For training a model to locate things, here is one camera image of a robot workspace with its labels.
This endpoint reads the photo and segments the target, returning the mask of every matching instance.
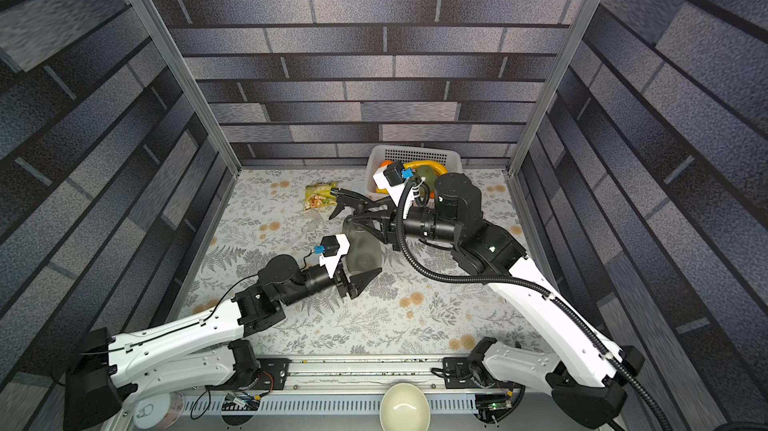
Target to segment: plastic bag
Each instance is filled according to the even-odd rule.
[[[335,206],[336,198],[331,196],[331,188],[339,183],[315,183],[304,188],[304,211],[325,206]]]

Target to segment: translucent plastic bottle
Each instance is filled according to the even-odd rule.
[[[342,233],[350,240],[350,252],[344,257],[344,264],[350,274],[364,273],[381,267],[383,253],[381,243],[360,224],[344,220]]]

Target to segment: round lid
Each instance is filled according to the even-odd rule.
[[[150,429],[158,425],[170,409],[170,393],[142,399],[134,409],[134,424],[139,429]]]
[[[427,398],[410,383],[398,383],[389,388],[379,410],[384,431],[427,431],[429,417]]]

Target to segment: table surface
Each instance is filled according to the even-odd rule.
[[[482,190],[485,219],[525,246],[504,171],[465,174]],[[341,232],[351,212],[328,221],[332,206],[302,210],[305,186],[337,181],[352,189],[364,175],[363,169],[244,170],[180,316],[212,307],[234,282],[255,274],[277,254],[290,254],[301,264],[320,238]],[[463,274],[450,253],[409,242],[427,268]],[[382,272],[357,299],[341,299],[333,287],[286,307],[284,321],[249,338],[256,354],[466,354],[483,337],[550,350],[530,323],[487,286],[430,281],[401,253],[382,247]],[[307,262],[316,260],[312,255]],[[234,292],[253,282],[244,281]]]

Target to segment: white bracket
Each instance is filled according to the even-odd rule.
[[[514,381],[527,388],[551,394],[552,387],[547,384],[547,374],[554,371],[560,358],[555,353],[518,349],[499,341],[485,351],[482,363],[491,376],[499,381]]]
[[[400,202],[400,196],[402,195],[403,190],[406,189],[406,184],[403,183],[398,184],[397,186],[390,186],[389,181],[384,175],[385,169],[385,166],[379,167],[379,169],[373,173],[373,181],[376,183],[376,186],[379,187],[379,189],[386,189],[389,193],[389,196],[391,196],[392,200],[395,201],[395,205],[397,205]],[[408,200],[406,200],[406,210],[402,213],[402,219],[406,219],[408,217],[408,211],[411,209],[411,204],[413,203],[414,199],[415,196],[413,193],[411,193],[408,196]]]
[[[146,372],[163,363],[186,357],[198,349],[243,337],[244,328],[237,323],[241,318],[237,303],[225,299],[216,313],[204,322],[203,319],[212,311],[203,311],[148,330],[115,336],[114,343],[109,345],[109,363],[118,367],[118,371],[111,377],[114,386],[119,388],[136,383]]]
[[[125,398],[123,406],[178,389],[225,383],[235,373],[234,367],[232,350],[220,347],[187,354],[158,367],[147,368],[144,374],[134,380],[138,389]]]
[[[335,256],[325,257],[320,254],[320,265],[325,265],[329,277],[333,277],[333,273],[336,272],[336,266],[339,265],[341,258],[350,252],[350,240],[346,238],[346,234],[336,234],[336,240],[339,241],[339,250]]]
[[[509,273],[514,277],[541,284],[554,296],[565,302],[565,299],[552,287],[552,284],[544,279],[532,259],[524,257],[518,259]],[[601,388],[604,387],[603,378],[606,376],[613,377],[616,374],[616,369],[602,358],[600,352],[592,345],[586,335],[560,308],[554,305],[552,300],[543,299],[540,293],[529,290],[527,287],[507,283],[490,283],[488,285],[517,308],[535,330],[542,334],[542,337],[552,346],[552,349],[567,367],[568,373],[577,383],[583,386]],[[598,335],[603,344],[615,356],[618,356],[620,350],[618,344],[603,336],[589,323],[587,325],[592,332]]]

